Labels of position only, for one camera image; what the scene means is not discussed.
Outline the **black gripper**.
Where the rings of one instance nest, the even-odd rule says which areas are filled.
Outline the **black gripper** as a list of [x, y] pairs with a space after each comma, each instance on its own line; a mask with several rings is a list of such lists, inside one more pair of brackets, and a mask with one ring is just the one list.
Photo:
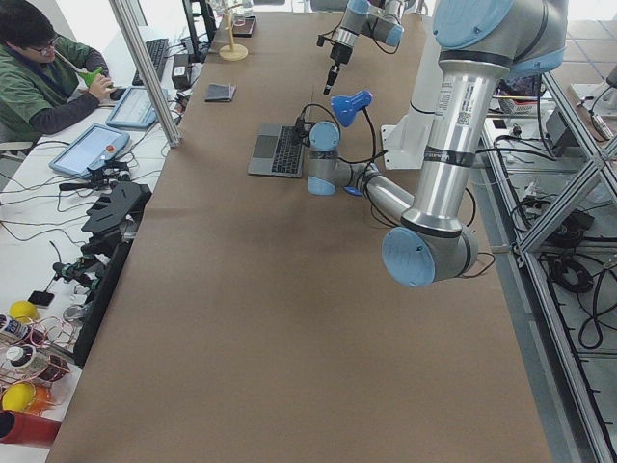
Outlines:
[[335, 42], [330, 53], [330, 58], [333, 60], [336, 66], [341, 66], [349, 63], [351, 55], [351, 47], [345, 44]]
[[307, 136], [306, 120], [303, 115], [300, 115], [292, 128], [292, 144], [301, 145]]

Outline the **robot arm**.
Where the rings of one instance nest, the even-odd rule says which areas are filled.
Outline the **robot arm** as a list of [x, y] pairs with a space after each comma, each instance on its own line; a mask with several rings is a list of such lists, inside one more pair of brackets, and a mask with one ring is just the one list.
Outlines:
[[419, 184], [409, 192], [371, 161], [337, 155], [339, 129], [371, 102], [361, 91], [335, 96], [335, 123], [310, 130], [308, 190], [329, 196], [355, 187], [397, 220], [382, 244], [383, 262], [403, 286], [455, 278], [476, 261], [478, 244], [458, 218], [482, 124], [499, 80], [557, 68], [565, 51], [565, 1], [442, 1], [433, 17], [443, 79], [423, 154]]
[[336, 66], [346, 65], [360, 36], [393, 54], [404, 34], [403, 15], [424, 12], [424, 1], [348, 1], [337, 26], [323, 36], [332, 45], [330, 58]]

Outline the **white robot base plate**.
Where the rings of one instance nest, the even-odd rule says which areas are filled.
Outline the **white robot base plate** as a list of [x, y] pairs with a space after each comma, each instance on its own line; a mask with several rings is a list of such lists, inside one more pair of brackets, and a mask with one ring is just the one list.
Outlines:
[[383, 125], [382, 146], [388, 170], [419, 170], [428, 141], [428, 126]]

